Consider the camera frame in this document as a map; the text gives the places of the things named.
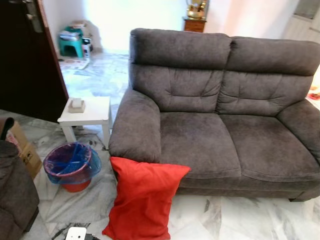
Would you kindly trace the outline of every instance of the plastic bag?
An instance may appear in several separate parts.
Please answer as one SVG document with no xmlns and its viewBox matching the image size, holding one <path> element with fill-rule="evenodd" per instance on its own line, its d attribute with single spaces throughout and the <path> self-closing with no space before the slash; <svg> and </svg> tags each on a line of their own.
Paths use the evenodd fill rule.
<svg viewBox="0 0 320 240">
<path fill-rule="evenodd" d="M 73 142 L 52 150 L 43 167 L 54 184 L 81 184 L 100 172 L 101 160 L 91 147 Z"/>
</svg>

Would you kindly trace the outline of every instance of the door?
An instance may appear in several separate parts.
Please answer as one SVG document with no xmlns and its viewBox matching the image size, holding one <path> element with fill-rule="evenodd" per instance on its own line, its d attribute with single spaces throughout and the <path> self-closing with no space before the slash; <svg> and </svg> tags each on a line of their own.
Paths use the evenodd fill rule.
<svg viewBox="0 0 320 240">
<path fill-rule="evenodd" d="M 0 0 L 0 109 L 56 122 L 68 93 L 37 0 Z"/>
</svg>

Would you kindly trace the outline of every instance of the sofa armrest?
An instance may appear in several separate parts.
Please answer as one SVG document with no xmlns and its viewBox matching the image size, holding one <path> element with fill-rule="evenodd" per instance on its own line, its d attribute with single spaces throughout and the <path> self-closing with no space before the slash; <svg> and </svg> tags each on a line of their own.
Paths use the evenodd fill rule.
<svg viewBox="0 0 320 240">
<path fill-rule="evenodd" d="M 159 162 L 160 111 L 151 98 L 132 89 L 125 92 L 113 124 L 109 153 L 137 162 Z"/>
<path fill-rule="evenodd" d="M 8 181 L 18 154 L 18 149 L 13 143 L 0 140 L 0 190 Z"/>
<path fill-rule="evenodd" d="M 320 164 L 320 111 L 304 99 L 286 107 L 276 117 Z"/>
</svg>

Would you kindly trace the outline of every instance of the green stool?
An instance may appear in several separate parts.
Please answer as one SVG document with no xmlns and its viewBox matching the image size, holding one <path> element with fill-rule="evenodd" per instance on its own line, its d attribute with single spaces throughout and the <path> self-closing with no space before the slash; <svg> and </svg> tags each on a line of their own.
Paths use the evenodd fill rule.
<svg viewBox="0 0 320 240">
<path fill-rule="evenodd" d="M 81 38 L 77 41 L 68 41 L 68 40 L 63 40 L 63 39 L 59 38 L 59 48 L 60 48 L 60 54 L 62 56 L 65 56 L 65 47 L 66 46 L 74 47 L 78 58 L 84 57 L 84 54 L 82 52 L 82 39 Z"/>
</svg>

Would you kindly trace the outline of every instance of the red pillow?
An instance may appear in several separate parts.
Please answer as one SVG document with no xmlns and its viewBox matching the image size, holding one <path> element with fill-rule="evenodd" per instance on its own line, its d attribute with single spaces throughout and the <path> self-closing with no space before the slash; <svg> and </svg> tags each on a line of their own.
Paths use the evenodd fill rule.
<svg viewBox="0 0 320 240">
<path fill-rule="evenodd" d="M 111 157 L 117 196 L 102 231 L 117 240 L 165 240 L 172 198 L 190 167 Z"/>
</svg>

